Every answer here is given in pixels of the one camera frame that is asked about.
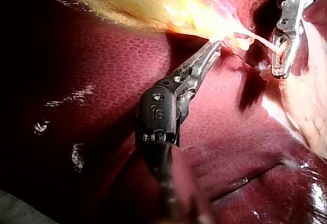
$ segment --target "moist tissue surface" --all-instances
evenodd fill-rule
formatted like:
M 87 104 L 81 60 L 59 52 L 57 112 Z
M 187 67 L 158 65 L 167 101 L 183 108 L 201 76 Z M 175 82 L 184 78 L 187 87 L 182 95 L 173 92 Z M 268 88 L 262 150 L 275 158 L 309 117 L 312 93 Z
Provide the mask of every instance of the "moist tissue surface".
M 4 63 L 0 188 L 58 223 L 88 222 L 134 148 L 140 95 L 204 41 L 112 24 L 76 10 L 76 1 L 20 1 L 8 14 L 7 44 L 19 51 Z M 218 12 L 223 0 L 203 1 Z M 276 0 L 226 1 L 245 27 L 270 39 Z M 315 53 L 326 36 L 325 1 L 318 3 L 305 18 L 308 42 L 321 46 Z M 181 149 L 219 223 L 325 223 L 327 164 L 299 142 L 303 131 L 272 118 L 272 104 L 283 104 L 280 83 L 258 72 L 269 55 L 257 41 L 237 55 L 223 49 L 190 105 Z

